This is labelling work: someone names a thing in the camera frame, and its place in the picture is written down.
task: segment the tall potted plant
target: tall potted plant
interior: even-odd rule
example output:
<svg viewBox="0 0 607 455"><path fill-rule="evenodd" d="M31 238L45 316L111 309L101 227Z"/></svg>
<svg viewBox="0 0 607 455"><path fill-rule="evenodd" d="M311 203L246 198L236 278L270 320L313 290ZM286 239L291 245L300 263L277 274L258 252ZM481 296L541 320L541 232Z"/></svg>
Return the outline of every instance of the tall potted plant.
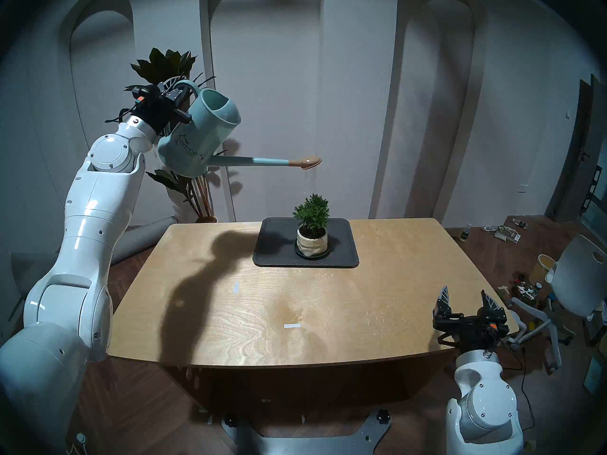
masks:
<svg viewBox="0 0 607 455"><path fill-rule="evenodd" d="M192 56L190 51L181 54L173 50L167 50L163 54L159 49L153 48L150 52L149 61L137 60L138 64L132 63L130 66L147 82L159 84L172 78L189 78L192 65L194 65L195 61L196 57ZM200 83L200 86L213 78L210 77L204 80ZM140 85L127 86L125 91L131 91L138 86ZM187 110L188 107L189 100L185 99L180 109ZM206 175L202 175L199 178L187 178L175 174L173 171L167 172L162 169L156 169L154 173L148 172L147 175L168 189L183 194L186 198L184 201L190 204L196 216L198 216L198 223L214 223L217 221L212 214L212 206L209 200L209 183Z"/></svg>
<svg viewBox="0 0 607 455"><path fill-rule="evenodd" d="M297 228L296 250L305 257L317 259L328 251L329 202L318 194L306 197L295 207L293 216L300 221Z"/></svg>

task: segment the white chair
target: white chair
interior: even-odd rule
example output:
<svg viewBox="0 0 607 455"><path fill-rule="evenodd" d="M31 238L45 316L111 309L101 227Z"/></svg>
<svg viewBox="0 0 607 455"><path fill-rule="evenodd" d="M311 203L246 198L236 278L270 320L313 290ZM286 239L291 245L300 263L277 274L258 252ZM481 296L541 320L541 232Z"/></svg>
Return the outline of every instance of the white chair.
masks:
<svg viewBox="0 0 607 455"><path fill-rule="evenodd" d="M551 284L558 303L548 300L544 311L513 298L513 303L530 315L542 320L542 324L524 335L519 334L508 341L517 349L524 341L548 328L552 340L552 350L555 362L549 363L551 371L562 366L561 354L558 349L558 331L567 335L568 343L575 333L565 327L559 320L560 307L587 318L607 296L607 254L588 238L578 235L563 251L558 262L546 274L546 282Z"/></svg>

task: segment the light blue watering can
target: light blue watering can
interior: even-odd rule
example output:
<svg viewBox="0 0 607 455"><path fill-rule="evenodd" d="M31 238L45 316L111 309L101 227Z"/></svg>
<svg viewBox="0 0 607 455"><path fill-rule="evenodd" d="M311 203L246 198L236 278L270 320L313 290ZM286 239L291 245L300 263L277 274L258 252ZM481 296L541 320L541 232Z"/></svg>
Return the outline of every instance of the light blue watering can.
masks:
<svg viewBox="0 0 607 455"><path fill-rule="evenodd" d="M188 109L192 121L179 123L170 135L158 142L158 156L177 174L189 178L202 176L207 166L299 166L309 169L322 161L318 156L293 160L214 155L240 124L236 105L214 89L199 89L188 79L182 79L175 86L188 86L196 94L196 100Z"/></svg>

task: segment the soil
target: soil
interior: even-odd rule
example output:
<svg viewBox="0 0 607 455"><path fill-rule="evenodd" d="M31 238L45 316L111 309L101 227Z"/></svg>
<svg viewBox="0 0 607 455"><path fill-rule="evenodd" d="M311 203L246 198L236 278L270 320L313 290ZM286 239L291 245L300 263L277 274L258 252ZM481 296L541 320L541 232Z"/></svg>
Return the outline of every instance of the soil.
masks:
<svg viewBox="0 0 607 455"><path fill-rule="evenodd" d="M302 226L299 229L299 232L301 233L301 235L303 237L305 237L309 240L317 240L318 238L322 238L325 235L324 228L310 229L305 226Z"/></svg>

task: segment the wooden table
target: wooden table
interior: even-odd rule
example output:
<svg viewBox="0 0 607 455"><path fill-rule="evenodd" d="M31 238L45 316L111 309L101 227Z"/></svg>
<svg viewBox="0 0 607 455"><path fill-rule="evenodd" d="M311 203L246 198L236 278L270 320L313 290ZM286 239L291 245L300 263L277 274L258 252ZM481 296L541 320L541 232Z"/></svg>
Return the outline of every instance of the wooden table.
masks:
<svg viewBox="0 0 607 455"><path fill-rule="evenodd" d="M350 224L360 257L354 269L257 267L261 223L172 225L115 312L110 355L160 363L201 404L210 391L201 379L211 377L200 368L423 357L398 363L416 366L417 385L411 368L401 372L413 394L451 355L432 328L442 287L454 312L476 314L482 289L501 302L436 220Z"/></svg>

